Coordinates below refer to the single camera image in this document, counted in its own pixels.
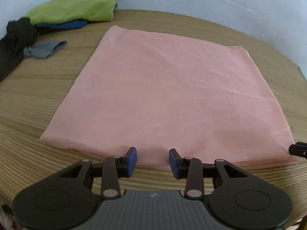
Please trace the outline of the pink sheer fabric sheet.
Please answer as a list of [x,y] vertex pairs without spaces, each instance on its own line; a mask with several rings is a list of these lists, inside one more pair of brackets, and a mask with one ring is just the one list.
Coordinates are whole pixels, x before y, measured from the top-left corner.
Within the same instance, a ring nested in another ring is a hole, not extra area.
[[251,169],[292,165],[290,126],[248,52],[112,26],[41,140],[102,156],[137,148],[140,165],[168,151]]

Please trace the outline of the pile of colourful clothes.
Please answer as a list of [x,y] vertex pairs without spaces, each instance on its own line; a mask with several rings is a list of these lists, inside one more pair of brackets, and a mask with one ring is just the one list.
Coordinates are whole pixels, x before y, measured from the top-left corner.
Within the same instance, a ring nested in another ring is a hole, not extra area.
[[7,204],[1,204],[0,225],[2,230],[20,229],[12,209]]

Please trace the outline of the small grey cloth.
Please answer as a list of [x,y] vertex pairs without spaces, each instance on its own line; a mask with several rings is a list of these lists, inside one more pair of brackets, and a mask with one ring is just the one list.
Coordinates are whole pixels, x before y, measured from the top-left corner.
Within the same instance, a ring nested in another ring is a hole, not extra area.
[[64,49],[66,40],[49,40],[23,49],[25,58],[48,59]]

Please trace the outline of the black garment with pink trim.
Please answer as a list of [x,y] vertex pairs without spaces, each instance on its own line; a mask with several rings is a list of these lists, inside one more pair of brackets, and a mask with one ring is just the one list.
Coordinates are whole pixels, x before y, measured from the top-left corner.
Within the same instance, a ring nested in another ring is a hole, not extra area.
[[1,39],[1,81],[23,61],[24,48],[32,46],[37,37],[29,18],[8,22],[6,35]]

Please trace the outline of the green folded garment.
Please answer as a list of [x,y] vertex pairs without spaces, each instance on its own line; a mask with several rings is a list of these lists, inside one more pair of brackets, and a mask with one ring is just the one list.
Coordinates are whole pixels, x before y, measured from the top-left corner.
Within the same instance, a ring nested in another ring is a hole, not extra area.
[[25,15],[33,25],[62,24],[73,20],[111,21],[118,0],[52,0]]

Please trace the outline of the blue folded garment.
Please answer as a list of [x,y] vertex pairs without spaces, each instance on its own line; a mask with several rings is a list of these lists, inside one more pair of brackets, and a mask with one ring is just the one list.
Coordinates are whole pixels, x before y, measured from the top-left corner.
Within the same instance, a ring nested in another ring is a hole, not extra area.
[[70,30],[80,29],[88,24],[87,20],[77,19],[65,23],[54,24],[54,23],[39,23],[35,27],[38,29],[52,29],[52,30]]

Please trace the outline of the grey folded garment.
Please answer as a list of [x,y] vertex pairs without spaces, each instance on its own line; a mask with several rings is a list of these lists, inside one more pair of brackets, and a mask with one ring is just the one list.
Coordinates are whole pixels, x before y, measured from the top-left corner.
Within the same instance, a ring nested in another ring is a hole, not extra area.
[[118,9],[118,4],[115,4],[114,8],[113,8],[113,12],[115,12]]

